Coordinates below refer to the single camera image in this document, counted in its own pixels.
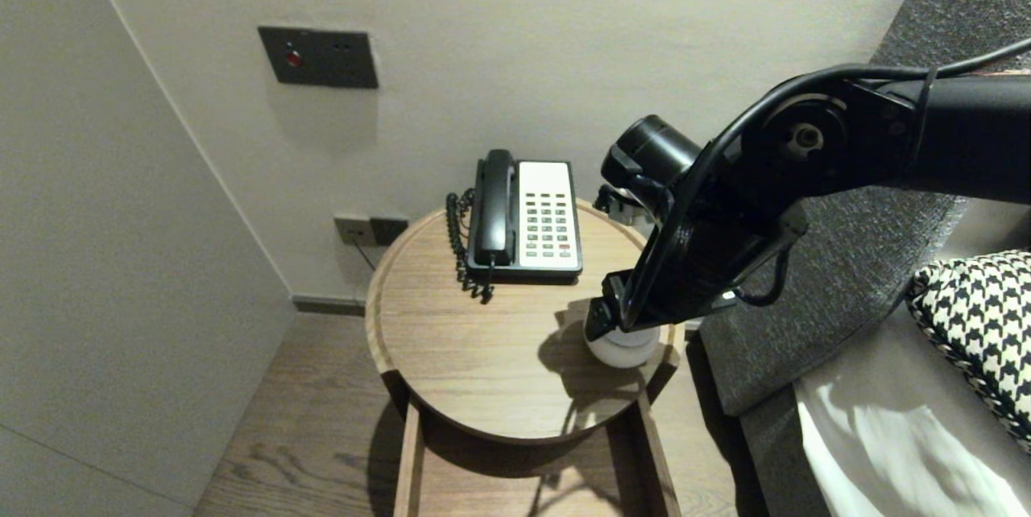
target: robotic arm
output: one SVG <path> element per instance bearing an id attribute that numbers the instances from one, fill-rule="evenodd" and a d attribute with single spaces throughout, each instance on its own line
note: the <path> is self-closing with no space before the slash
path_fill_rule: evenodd
<path id="1" fill-rule="evenodd" d="M 633 269 L 591 301 L 589 341 L 773 303 L 800 201 L 868 185 L 1031 202 L 1031 76 L 962 75 L 1031 38 L 940 68 L 837 66 L 771 90 L 702 149 L 656 116 L 617 140 L 602 176 L 652 216 Z M 776 257 L 773 289 L 736 288 Z"/>

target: houndstooth pillow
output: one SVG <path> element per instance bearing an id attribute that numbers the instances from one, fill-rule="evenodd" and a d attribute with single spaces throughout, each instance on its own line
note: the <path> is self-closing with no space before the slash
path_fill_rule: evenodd
<path id="1" fill-rule="evenodd" d="M 931 263 L 909 312 L 1024 452 L 1031 454 L 1031 253 Z"/>

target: baseboard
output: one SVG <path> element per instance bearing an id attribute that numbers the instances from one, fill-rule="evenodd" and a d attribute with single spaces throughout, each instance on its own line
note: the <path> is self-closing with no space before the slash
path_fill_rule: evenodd
<path id="1" fill-rule="evenodd" d="M 338 316 L 365 317 L 364 299 L 343 299 L 341 297 L 319 297 L 294 295 L 291 297 L 298 312 L 307 314 L 335 314 Z"/>

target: bed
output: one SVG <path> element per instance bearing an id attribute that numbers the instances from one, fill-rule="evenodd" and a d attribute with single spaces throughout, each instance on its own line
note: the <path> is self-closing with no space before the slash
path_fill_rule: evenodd
<path id="1" fill-rule="evenodd" d="M 1028 35 L 1028 0 L 905 0 L 871 62 L 946 63 Z M 1015 66 L 1031 59 L 1003 67 Z M 1027 241 L 1011 229 L 1026 206 L 991 239 L 969 227 L 999 224 L 1001 207 L 975 201 L 960 222 L 967 204 L 876 187 L 810 199 L 781 300 L 702 323 L 720 403 L 740 420 L 771 515 L 1031 510 L 1031 457 L 899 311 L 946 240 L 944 253 L 965 255 L 1012 247 L 1013 233 Z M 750 286 L 767 289 L 770 276 Z"/>

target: white wall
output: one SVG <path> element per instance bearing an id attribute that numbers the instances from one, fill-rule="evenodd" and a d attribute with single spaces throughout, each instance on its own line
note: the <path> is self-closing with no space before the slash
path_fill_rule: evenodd
<path id="1" fill-rule="evenodd" d="M 114 0 L 295 293 L 363 297 L 331 216 L 407 216 L 491 148 L 563 157 L 593 197 L 657 112 L 710 138 L 770 86 L 865 61 L 902 0 Z M 276 84 L 261 24 L 371 33 L 376 92 Z"/>
<path id="2" fill-rule="evenodd" d="M 188 515 L 287 288 L 109 0 L 0 15 L 0 515 Z"/>

